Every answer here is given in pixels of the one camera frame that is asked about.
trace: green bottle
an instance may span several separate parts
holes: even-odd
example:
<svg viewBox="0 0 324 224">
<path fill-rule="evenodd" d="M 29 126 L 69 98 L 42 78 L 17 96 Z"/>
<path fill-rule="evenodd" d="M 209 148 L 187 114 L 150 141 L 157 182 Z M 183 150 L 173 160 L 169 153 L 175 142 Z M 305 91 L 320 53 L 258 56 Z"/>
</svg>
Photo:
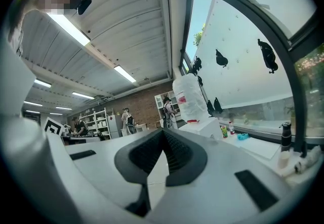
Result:
<svg viewBox="0 0 324 224">
<path fill-rule="evenodd" d="M 227 137 L 227 128 L 226 126 L 222 126 L 222 132 L 223 132 L 223 138 L 226 138 Z"/>
</svg>

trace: plastic bottle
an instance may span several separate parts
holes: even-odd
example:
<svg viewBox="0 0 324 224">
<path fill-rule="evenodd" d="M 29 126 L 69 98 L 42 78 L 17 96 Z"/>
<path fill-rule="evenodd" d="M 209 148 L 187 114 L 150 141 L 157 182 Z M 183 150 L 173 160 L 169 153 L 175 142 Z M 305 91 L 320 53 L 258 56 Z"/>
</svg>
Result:
<svg viewBox="0 0 324 224">
<path fill-rule="evenodd" d="M 231 135 L 235 134 L 234 126 L 233 126 L 232 121 L 229 122 L 229 133 L 230 133 Z"/>
<path fill-rule="evenodd" d="M 285 122 L 281 126 L 282 126 L 281 151 L 289 151 L 292 143 L 292 132 L 291 132 L 292 124 L 290 122 Z"/>
<path fill-rule="evenodd" d="M 173 81 L 172 88 L 185 122 L 208 120 L 210 115 L 196 76 L 189 73 L 179 77 Z"/>
<path fill-rule="evenodd" d="M 226 138 L 228 136 L 227 135 L 227 128 L 225 126 L 222 126 L 221 129 L 222 129 L 222 133 L 223 133 L 223 138 Z"/>
</svg>

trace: ceiling light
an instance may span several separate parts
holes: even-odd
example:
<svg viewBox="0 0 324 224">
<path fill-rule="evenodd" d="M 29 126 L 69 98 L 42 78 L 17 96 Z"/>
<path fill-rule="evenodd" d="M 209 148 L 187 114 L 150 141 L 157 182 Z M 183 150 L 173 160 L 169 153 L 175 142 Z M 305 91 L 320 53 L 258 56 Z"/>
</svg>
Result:
<svg viewBox="0 0 324 224">
<path fill-rule="evenodd" d="M 40 81 L 40 80 L 38 80 L 38 79 L 36 79 L 35 81 L 34 81 L 34 83 L 36 83 L 36 84 L 40 84 L 40 85 L 43 85 L 43 86 L 46 86 L 46 87 L 48 87 L 48 88 L 50 88 L 52 85 L 50 85 L 50 84 L 48 84 L 48 83 L 45 83 L 45 82 L 42 82 L 42 81 Z"/>
<path fill-rule="evenodd" d="M 33 111 L 33 110 L 26 110 L 27 112 L 29 112 L 29 113 L 40 113 L 39 111 Z"/>
<path fill-rule="evenodd" d="M 79 93 L 76 93 L 76 92 L 73 92 L 72 94 L 77 95 L 77 96 L 81 96 L 83 98 L 91 99 L 91 100 L 94 99 L 94 97 L 90 97 L 90 96 L 87 96 L 87 95 L 84 95 L 84 94 L 79 94 Z"/>
<path fill-rule="evenodd" d="M 80 30 L 78 30 L 64 15 L 51 13 L 48 13 L 48 15 L 66 32 L 74 37 L 81 45 L 85 46 L 90 42 L 90 40 Z"/>
<path fill-rule="evenodd" d="M 55 107 L 55 108 L 71 110 L 71 108 L 64 108 L 64 107 Z"/>
<path fill-rule="evenodd" d="M 24 103 L 42 107 L 42 104 L 38 104 L 38 103 L 33 103 L 33 102 L 29 102 L 29 101 L 24 101 Z"/>
<path fill-rule="evenodd" d="M 119 72 L 123 77 L 125 77 L 128 81 L 130 81 L 131 83 L 136 82 L 136 80 L 131 77 L 124 69 L 122 69 L 122 67 L 120 65 L 116 66 L 114 68 L 117 72 Z"/>
</svg>

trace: red label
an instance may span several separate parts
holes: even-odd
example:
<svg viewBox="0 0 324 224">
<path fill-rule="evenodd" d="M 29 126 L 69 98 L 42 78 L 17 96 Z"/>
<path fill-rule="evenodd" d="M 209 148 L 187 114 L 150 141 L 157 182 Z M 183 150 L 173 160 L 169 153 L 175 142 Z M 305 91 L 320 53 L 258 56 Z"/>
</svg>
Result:
<svg viewBox="0 0 324 224">
<path fill-rule="evenodd" d="M 178 103 L 179 103 L 179 104 L 183 104 L 183 103 L 185 103 L 185 102 L 187 102 L 187 100 L 186 100 L 186 97 L 184 97 L 184 96 L 182 96 L 182 97 L 180 97 L 180 98 L 178 99 Z"/>
</svg>

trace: black headphones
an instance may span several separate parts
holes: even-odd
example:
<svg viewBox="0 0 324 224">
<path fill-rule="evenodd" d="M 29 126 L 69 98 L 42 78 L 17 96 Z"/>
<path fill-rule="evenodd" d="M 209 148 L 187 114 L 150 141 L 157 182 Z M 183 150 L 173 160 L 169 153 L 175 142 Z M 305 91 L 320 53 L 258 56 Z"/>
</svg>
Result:
<svg viewBox="0 0 324 224">
<path fill-rule="evenodd" d="M 80 3 L 76 6 L 77 13 L 79 15 L 82 15 L 86 9 L 89 7 L 91 4 L 92 0 L 81 0 Z"/>
</svg>

